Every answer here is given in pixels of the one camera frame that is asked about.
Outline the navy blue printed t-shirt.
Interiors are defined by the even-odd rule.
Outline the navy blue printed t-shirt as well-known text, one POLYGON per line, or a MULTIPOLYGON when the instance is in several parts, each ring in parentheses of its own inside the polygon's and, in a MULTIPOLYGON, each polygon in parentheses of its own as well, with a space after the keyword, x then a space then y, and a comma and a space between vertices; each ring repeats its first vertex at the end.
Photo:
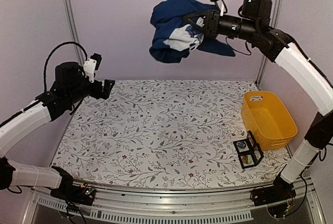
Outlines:
POLYGON ((187 23, 183 17, 188 14, 214 10, 212 4, 196 0, 166 0, 153 8, 150 24, 155 27, 149 53, 162 63, 179 63, 194 50, 226 57, 234 57, 230 46, 216 39, 205 37, 187 23))

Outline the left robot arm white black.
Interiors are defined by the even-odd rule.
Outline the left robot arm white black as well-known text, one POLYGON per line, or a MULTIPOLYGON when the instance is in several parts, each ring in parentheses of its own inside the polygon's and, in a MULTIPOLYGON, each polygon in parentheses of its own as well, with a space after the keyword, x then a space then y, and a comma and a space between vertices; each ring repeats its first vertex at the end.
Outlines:
POLYGON ((12 186, 57 189, 66 200, 77 196, 73 178, 59 167, 36 167, 10 161, 7 152, 27 135, 50 123, 66 111, 71 114, 85 97, 108 99, 114 80, 95 80, 98 62, 88 59, 83 66, 65 62, 55 68, 55 81, 49 91, 38 95, 28 106, 1 123, 1 189, 12 186))

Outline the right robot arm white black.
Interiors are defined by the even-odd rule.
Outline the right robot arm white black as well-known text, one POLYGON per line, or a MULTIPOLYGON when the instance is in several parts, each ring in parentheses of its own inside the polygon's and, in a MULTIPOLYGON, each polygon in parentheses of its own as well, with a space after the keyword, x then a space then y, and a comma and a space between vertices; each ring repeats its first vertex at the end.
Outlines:
POLYGON ((332 139, 332 84, 291 35, 269 25, 271 8, 271 0, 244 0, 239 9, 241 17, 226 15, 221 9, 188 14, 183 19, 206 37, 221 34, 249 42, 291 75, 316 105, 318 113, 304 140, 269 190, 269 197, 280 201, 332 139))

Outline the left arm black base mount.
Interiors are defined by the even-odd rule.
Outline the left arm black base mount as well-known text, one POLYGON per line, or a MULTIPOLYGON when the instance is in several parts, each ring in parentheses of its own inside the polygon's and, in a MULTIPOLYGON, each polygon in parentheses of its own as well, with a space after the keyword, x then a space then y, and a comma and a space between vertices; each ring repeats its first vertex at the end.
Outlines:
POLYGON ((50 191, 50 195, 52 197, 71 203, 78 203, 87 206, 93 205, 96 195, 94 187, 89 187, 87 184, 84 184, 83 187, 76 186, 73 184, 73 177, 64 169, 57 166, 52 166, 51 168, 55 169, 61 177, 59 187, 51 189, 50 191))

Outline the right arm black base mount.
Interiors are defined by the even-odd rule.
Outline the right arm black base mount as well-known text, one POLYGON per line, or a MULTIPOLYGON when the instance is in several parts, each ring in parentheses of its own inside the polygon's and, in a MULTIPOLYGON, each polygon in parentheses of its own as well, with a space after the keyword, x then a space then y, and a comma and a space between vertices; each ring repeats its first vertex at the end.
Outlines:
POLYGON ((269 187, 256 187, 250 192, 250 200, 255 206, 276 203, 296 196, 293 183, 274 181, 269 187))

